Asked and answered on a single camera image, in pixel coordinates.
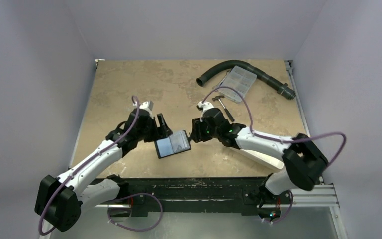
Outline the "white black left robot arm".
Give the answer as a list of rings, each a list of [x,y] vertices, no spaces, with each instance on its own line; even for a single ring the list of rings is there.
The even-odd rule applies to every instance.
[[[47,175],[41,180],[34,207],[40,217],[39,234],[46,236],[55,229],[65,232],[78,221],[84,210],[103,202],[121,204],[148,196],[145,192],[132,193],[129,183],[116,175],[97,184],[93,181],[134,150],[139,142],[156,142],[172,134],[162,113],[154,115],[145,104],[137,106],[128,119],[110,131],[79,164],[57,177]]]

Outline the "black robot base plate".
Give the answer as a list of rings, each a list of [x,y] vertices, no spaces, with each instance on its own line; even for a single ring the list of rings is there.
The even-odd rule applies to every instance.
[[[115,206],[130,206],[132,216],[145,217],[150,212],[162,213],[238,213],[276,219],[300,190],[292,189],[271,195],[261,189],[265,177],[217,178],[127,178],[132,193],[148,196],[132,202],[108,201]]]

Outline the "black leather card holder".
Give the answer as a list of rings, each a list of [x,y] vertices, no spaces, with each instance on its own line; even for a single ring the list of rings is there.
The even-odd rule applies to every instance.
[[[187,133],[184,130],[174,132],[167,138],[155,142],[155,149],[159,159],[191,150]]]

